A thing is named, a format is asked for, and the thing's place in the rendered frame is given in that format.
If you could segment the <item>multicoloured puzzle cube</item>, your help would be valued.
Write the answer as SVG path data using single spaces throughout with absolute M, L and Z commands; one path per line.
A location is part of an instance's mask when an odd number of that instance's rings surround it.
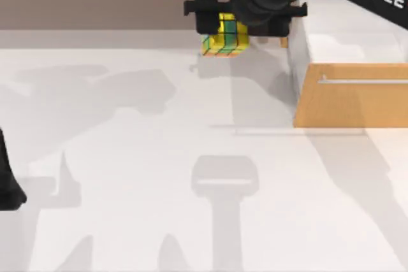
M 216 34 L 205 34 L 201 54 L 206 57 L 236 57 L 249 46 L 248 27 L 238 22 L 232 13 L 219 13 Z

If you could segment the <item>pale wooden drawer front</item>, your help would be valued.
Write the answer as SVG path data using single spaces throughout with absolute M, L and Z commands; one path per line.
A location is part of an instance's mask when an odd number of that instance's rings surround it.
M 301 128 L 408 128 L 408 85 L 319 84 L 334 79 L 408 79 L 408 63 L 309 64 L 293 125 Z

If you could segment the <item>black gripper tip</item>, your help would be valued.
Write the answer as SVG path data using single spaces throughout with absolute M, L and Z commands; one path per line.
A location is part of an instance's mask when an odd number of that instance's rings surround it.
M 10 166 L 3 130 L 0 129 L 0 211 L 16 211 L 27 202 Z

